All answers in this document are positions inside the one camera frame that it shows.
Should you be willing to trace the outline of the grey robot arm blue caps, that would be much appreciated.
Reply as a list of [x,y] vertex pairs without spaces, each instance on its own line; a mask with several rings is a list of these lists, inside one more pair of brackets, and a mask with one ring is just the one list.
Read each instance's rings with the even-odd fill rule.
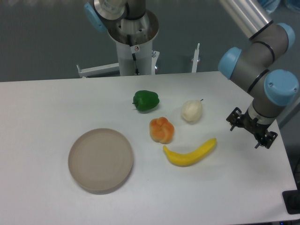
[[[269,71],[269,66],[288,51],[294,41],[293,29],[275,24],[256,0],[223,0],[223,8],[244,32],[251,46],[246,50],[229,49],[218,70],[248,93],[253,101],[245,113],[236,108],[227,117],[231,127],[244,128],[269,148],[277,137],[268,130],[299,90],[297,77],[285,70]],[[120,75],[155,73],[152,40],[158,33],[156,16],[143,0],[93,0],[84,5],[93,27],[107,31],[117,47]]]

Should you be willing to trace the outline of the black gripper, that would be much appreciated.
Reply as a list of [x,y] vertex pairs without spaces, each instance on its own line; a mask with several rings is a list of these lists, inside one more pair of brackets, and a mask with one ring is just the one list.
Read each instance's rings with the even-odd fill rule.
[[260,146],[269,149],[278,136],[276,132],[268,131],[267,125],[259,124],[257,118],[250,118],[248,112],[242,114],[240,108],[238,107],[236,107],[228,115],[226,121],[229,122],[231,126],[230,130],[238,127],[244,128],[250,132],[257,140],[257,144],[255,146],[256,149]]

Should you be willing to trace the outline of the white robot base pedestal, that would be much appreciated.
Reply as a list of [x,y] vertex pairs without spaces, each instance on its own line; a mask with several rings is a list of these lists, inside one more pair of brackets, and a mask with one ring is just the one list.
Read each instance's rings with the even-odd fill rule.
[[108,30],[116,44],[120,76],[154,74],[152,42],[158,31],[158,19],[149,10],[137,20],[122,19]]

